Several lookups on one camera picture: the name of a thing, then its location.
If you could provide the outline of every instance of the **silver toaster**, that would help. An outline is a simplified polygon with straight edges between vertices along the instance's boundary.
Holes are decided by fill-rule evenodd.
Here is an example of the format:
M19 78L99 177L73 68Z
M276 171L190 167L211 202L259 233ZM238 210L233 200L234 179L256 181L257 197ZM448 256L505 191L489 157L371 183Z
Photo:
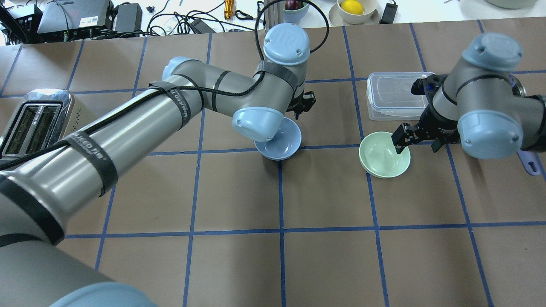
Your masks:
M0 164L44 149L96 118L66 90L34 90L17 106L0 139Z

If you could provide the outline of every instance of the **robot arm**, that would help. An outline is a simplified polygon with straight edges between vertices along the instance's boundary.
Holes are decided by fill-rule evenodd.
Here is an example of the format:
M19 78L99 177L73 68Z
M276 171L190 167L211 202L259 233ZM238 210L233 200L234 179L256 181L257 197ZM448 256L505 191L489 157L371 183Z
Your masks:
M108 291L131 296L136 290L110 282L54 245L86 203L102 196L203 108L233 117L239 133L259 142L275 136L287 110L308 111L314 97L304 94L310 54L305 31L291 23L277 25L267 33L264 51L253 78L175 58L163 81L69 135L54 150L20 166L3 165L0 305L49 306L63 298L55 306L68 306L70 295L104 297Z
M475 158L503 158L519 149L546 151L546 104L543 96L518 97L510 72L521 60L521 46L498 33L478 36L453 71L417 80L415 95L429 105L419 123L402 124L393 134L398 153L434 140L434 152L461 140Z

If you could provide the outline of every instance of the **blue tape grid line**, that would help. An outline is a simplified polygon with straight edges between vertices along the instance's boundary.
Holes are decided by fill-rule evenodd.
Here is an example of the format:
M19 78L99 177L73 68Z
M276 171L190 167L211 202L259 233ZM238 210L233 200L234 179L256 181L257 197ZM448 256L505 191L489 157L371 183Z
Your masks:
M486 227L514 227L514 226L546 226L546 221L523 221L523 222L493 222L493 223L472 223L473 228ZM400 231L416 229L454 229L467 228L464 224L433 224L433 225L393 225L379 226L380 231ZM355 226L355 227L311 227L311 228L284 228L283 233L310 233L310 232L349 232L349 231L375 231L374 226ZM233 234L253 234L253 233L281 233L281 229L241 229L228 231L189 231L183 232L146 232L146 233L107 233L102 234L68 234L66 239L100 239L105 238L149 238L149 237L186 237L202 235L233 235Z
M133 98L137 95L138 81L140 80L140 71L142 70L142 62L144 62L144 54L146 53L146 45L148 43L148 37L144 36L144 43L142 46L142 53L140 54L140 61L138 64L138 70L136 71L135 85L133 86Z
M479 31L482 32L482 33L485 33L485 31L483 30L482 21L480 19L478 19L476 21L478 22Z
M423 67L423 71L425 72L426 71L426 65L425 65L425 61L423 60L423 54L422 54L421 48L419 46L419 41L417 39L417 35L416 35L415 30L413 28L413 24L410 23L409 26L410 26L409 28L410 28L412 36L413 36L413 40L415 42L415 46L417 48L417 53L419 54L419 60L421 61L421 66ZM454 177L455 183L457 185L457 191L459 193L459 198L460 198L460 201L461 201L462 210L463 210L464 215L465 215L465 220L466 220L466 224L467 224L467 227L468 227L468 233L470 235L470 241L472 242L472 248L474 249L474 256L476 257L476 262L478 264L479 274L480 274L480 277L482 279L482 285L483 285L483 288L484 288L484 291L485 291L485 297L487 298L488 305L490 307L492 307L493 302L492 302L492 298L491 298L491 293L489 292L489 286L487 284L487 279L485 278L485 272L483 270L482 260L481 260L480 255L479 255L478 245L477 245L476 239L474 237L474 231L472 230L472 225L470 223L470 217L469 217L468 211L466 209L465 199L464 199L464 196L462 194L462 189L461 189L461 185L460 185L460 182L459 182L459 176L457 175L457 169L455 168L455 162L453 161L453 155L451 153L451 149L449 148L449 145L446 145L446 150L447 150L447 154L448 154L448 158L449 158L449 163L451 165L451 169L452 169L452 172L453 172L453 177Z
M106 217L104 218L103 231L100 235L99 250L97 251L97 259L95 260L95 270L99 269L100 258L102 257L102 249L104 247L104 239L106 238L106 232L108 230L108 222L110 221L110 212L112 211L112 203L114 202L114 194L116 193L116 187L114 186L110 191L110 199L108 200L108 209L106 210Z
M85 45L85 40L82 40L80 44L80 50L78 51L78 56L76 57L76 62L74 62L74 68L72 69L72 73L70 74L70 79L68 79L67 90L70 90L70 86L72 85L72 80L74 80L74 75L76 74L76 69L78 68L78 63L80 62L81 52L84 49L84 45Z
M544 165L542 164L541 158L538 156L537 153L535 153L535 159L537 160L538 167L541 169L542 177L544 178L544 181L546 181L546 173L544 172Z
M480 30L483 31L483 28L481 26L480 21L478 20L478 24L480 25ZM421 60L423 71L426 71L425 64L423 61L422 54L420 52L420 47L418 45L417 37L415 35L415 32L413 30L413 25L410 24L410 28L412 30L413 38L416 43L416 48L419 54L419 58ZM349 58L349 66L351 69L351 78L350 79L323 79L323 80L308 80L306 83L322 83L322 82L348 82L351 81L353 83L353 94L355 99L355 107L357 109L357 118L359 122L359 130L361 138L364 136L364 132L362 130L361 126L361 120L360 120L360 112L359 112L359 105L358 105L358 97L357 97L357 91L356 91L356 84L355 81L362 81L367 80L367 78L355 78L354 76L354 69L353 69L353 63L351 59L351 53L349 49L348 39L347 39L347 33L345 27L343 27L343 35L345 37L346 42L346 48L347 48L347 55ZM209 35L209 46L207 51L207 63L210 62L210 51L211 51L211 40L212 35ZM81 92L74 92L74 94L94 94L94 93L116 93L116 92L133 92L133 95L136 91L143 91L145 88L137 88L138 81L140 78L140 72L142 63L144 60L144 54L146 49L146 42L147 38L144 40L143 44L143 50L139 62L139 68L135 80L134 88L131 89L125 89L125 90L104 90L104 91L81 91ZM70 87L73 81L73 77L75 75L75 71L79 62L79 59L81 57L81 53L84 47L84 42L80 45L80 50L78 53L78 56L75 61L75 65L73 68L73 71L71 73L68 86ZM15 63L17 62L22 48L19 48L17 55L14 59L13 64L11 65L10 71L7 75L6 80L4 81L3 87L0 91L0 97L2 98L9 98L9 97L23 97L24 95L7 95L3 96L2 93L5 90L5 87L8 83L9 78L11 77L11 74L14 70ZM527 70L527 71L519 71L514 72L514 74L532 74L532 73L546 73L546 70ZM388 306L388 295L387 295L387 288L386 288L386 281L384 278L384 270L383 270L383 262L382 262L382 255L381 255L381 245L379 241L379 231L388 231L388 230L405 230L405 229L439 229L439 228L465 228L468 227L469 231L472 227L505 227L505 226L539 226L539 225L546 225L546 221L527 221L527 222L499 222L499 223L470 223L470 219L468 219L468 213L466 211L466 205L464 204L464 199L462 198L462 191L460 190L460 184L458 182L458 177L456 175L456 170L454 168L453 158L449 152L450 162L452 163L452 168L455 176L456 183L458 185L458 189L460 191L460 197L461 202L463 205L463 209L465 211L465 217L467 218L467 224L449 224L449 225L408 225L408 226L379 226L377 221L377 214L375 210L375 201L373 200L373 189L371 185L371 178L370 175L367 174L367 180L368 180L368 188L370 191L370 198L372 203L372 216L374 220L374 226L362 226L362 227L318 227L318 228L292 228L292 229L284 229L284 222L283 222L283 200L282 200L282 164L279 163L279 197L280 197L280 228L279 229L245 229L245 230L233 230L233 231L201 231L201 232L195 232L194 231L194 222L195 222L195 207L197 204L197 189L198 189L198 177L199 177L199 168L200 168L200 155L201 154L215 154L215 153L225 153L225 152L245 152L245 151L256 151L256 149L228 149L228 150L208 150L203 151L202 148L202 142L203 142L203 128L204 128L204 120L205 120L205 113L203 112L201 115L201 132L200 132L200 139L199 139L199 150L198 151L187 151L187 152L155 152L151 155L170 155L170 154L197 154L198 155L198 163L196 168L196 176L195 176L195 186L194 186L194 201L193 201L193 207L192 207L192 222L191 222L191 230L189 232L167 232L167 233L120 233L120 234L107 234L108 229L108 222L109 217L111 213L112 203L115 195L115 187L111 191L108 209L106 212L106 217L103 225L103 231L102 234L73 234L73 235L67 235L67 239L77 239L77 238L100 238L100 245L99 250L97 253L97 260L96 260L96 266L95 269L99 268L100 265L100 258L102 255L102 249L104 246L104 239L105 238L139 238L139 237L172 237L172 236L190 236L191 240L188 244L188 263L187 263L187 271L186 271L186 283L185 283L185 292L184 292L184 302L183 305L187 305L187 291L188 291L188 285L189 285L189 268L191 266L191 248L192 248L192 241L193 236L201 236L201 235L230 235L230 234L250 234L250 233L280 233L281 235L281 290L282 290L282 303L283 306L286 306L286 287L285 287L285 276L284 276L284 233L302 233L302 232L335 232L335 231L374 231L376 232L376 240L377 240L377 249L378 249L378 258L379 258L379 265L381 270L381 276L382 276L382 284L383 284L383 291L385 296L385 304ZM358 144L348 144L348 145L324 145L324 146L305 146L301 149L329 149L329 148L347 148L347 147L358 147ZM539 162L539 165L541 167L541 170L543 172L543 176L546 180L546 174L544 172L544 167L541 164L540 160L537 159ZM475 250L475 253L478 257L479 262L479 255L477 254L477 247L475 245L475 240L473 237L473 234L471 233L471 239L473 240L473 247ZM478 263L480 267L480 274L482 275L483 269L481 268L481 263ZM489 292L486 291L488 295L488 302L490 305L492 305Z
M278 162L278 222L281 243L281 306L286 307L286 270L284 266L284 197L282 188L282 161Z
M449 164L451 165L451 169L453 172L453 177L455 178L455 184L457 185L457 191L459 193L462 210L463 210L463 213L465 214L465 220L468 227L468 234L470 235L470 241L472 243L472 248L474 249L474 255L476 257L476 262L478 264L478 271L482 279L482 284L485 291L485 297L487 298L488 306L493 307L494 306L493 300L491 298L491 293L489 292L487 279L485 278L485 272L483 270L482 260L479 255L478 245L476 243L476 238L474 237L474 230L472 229L472 224L470 223L470 216L468 215L468 209L466 207L465 198L462 194L461 183L459 182L459 176L457 175L457 169L455 167L455 162L453 160L453 155L451 153L451 148L449 147L449 145L446 145L446 150L447 150L447 155L449 157Z
M146 40L147 38L144 39L144 43L143 43L143 46L142 46L142 55L140 57L140 62L139 62L139 66L138 66L138 70L136 72L136 81L135 81L135 88L137 87L137 83L138 83L138 79L140 78L140 70L142 68L142 62L143 62L143 58L144 58L144 52L146 50ZM81 54L81 50L83 49L83 41L82 41L82 47L80 48L80 54ZM79 55L78 55L78 59L76 60L76 63L74 64L74 71L76 71L76 66L78 65L78 62L79 62ZM112 191L111 191L111 194L110 194L110 200L108 202L108 209L106 211L106 217L104 218L104 226L103 226L103 232L102 232L102 235L101 235L101 238L100 238L100 244L99 244L99 250L97 252L97 260L95 262L95 270L98 270L99 269L99 266L100 266L100 259L102 258L102 251L103 251L103 247L104 247L104 239L106 238L106 231L108 230L108 222L110 221L110 213L112 211L112 203L114 202L114 195L116 194L116 186L114 186L112 188Z
M423 59L423 54L421 53L421 48L419 47L419 41L417 41L417 35L415 34L415 30L413 29L413 24L409 23L409 29L411 30L411 35L413 36L413 41L415 42L415 47L417 48L417 54L419 55L419 60L421 61L421 67L423 68L423 71L426 71L425 66L425 60Z
M5 77L4 85L2 85L2 89L0 90L0 97L4 93L5 87L8 85L9 78L11 77L11 73L13 72L13 69L15 68L15 64L17 63L17 60L19 59L21 50L23 50L22 45L19 46L19 50L17 51L17 54L15 55L15 59L13 59L13 63L11 64L11 67L9 68L8 75Z
M207 48L206 63L210 64L210 51L212 48L212 33L209 34L209 46ZM184 296L182 299L182 307L188 305L188 291L189 291L189 275L191 273L192 266L192 252L193 252L193 236L195 230L195 214L197 211L197 194L199 191L199 173L201 170L201 151L203 149L203 133L205 129L205 110L201 112L201 128L199 131L199 147L197 149L197 166L195 168L195 183L193 186L193 203L192 203L192 219L189 227L189 241L188 241L188 255L186 258L186 278L184 280Z
M513 74L546 74L546 70L516 70Z
M349 39L347 37L347 30L345 29L345 26L342 26L343 30L343 37L345 39L345 48L347 49L347 57L349 59L349 67L351 69L351 79L353 83L353 96L354 96L354 106L356 108L357 112L357 121L358 121L358 130L360 133L360 139L364 139L364 130L362 128L362 120L360 118L360 106L358 103L358 94L357 94L357 83L354 77L354 67L353 67L353 59L351 57L351 48L349 46ZM379 235L379 223L377 221L377 213L375 208L375 200L373 197L373 187L372 187L372 181L370 174L366 172L366 181L368 184L368 192L370 194L370 203L371 203L371 210L372 210L372 217L373 217L373 230L375 231L376 235L376 246L377 246L377 259L379 261L379 274L381 276L381 285L383 288L383 299L385 302L385 307L389 307L389 294L387 290L387 279L385 277L385 269L383 265L383 252L381 250L381 239Z

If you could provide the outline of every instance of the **power adapter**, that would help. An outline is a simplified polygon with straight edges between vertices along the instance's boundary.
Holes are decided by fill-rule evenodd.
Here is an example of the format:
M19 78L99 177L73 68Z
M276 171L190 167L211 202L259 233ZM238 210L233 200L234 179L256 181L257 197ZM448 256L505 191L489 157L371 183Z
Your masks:
M138 3L121 4L117 6L116 10L117 16L114 31L122 33L140 30L142 9Z
M383 11L383 17L381 17L381 21L379 22L379 24L385 25L387 23L393 23L394 16L396 15L397 9L398 9L398 5L387 3L387 5L385 6L385 11Z
M216 33L209 25L207 25L203 20L196 18L195 21L189 24L189 27L193 30L195 34L202 33Z

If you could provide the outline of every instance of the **bowl with fruit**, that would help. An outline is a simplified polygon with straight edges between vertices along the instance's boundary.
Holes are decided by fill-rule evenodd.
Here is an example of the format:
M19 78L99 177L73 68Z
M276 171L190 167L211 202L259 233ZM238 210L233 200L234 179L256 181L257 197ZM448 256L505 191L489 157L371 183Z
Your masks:
M370 19L377 0L337 0L337 11L346 23L357 25Z
M284 22L295 23L300 21L309 10L309 3L298 0L286 0L284 2Z

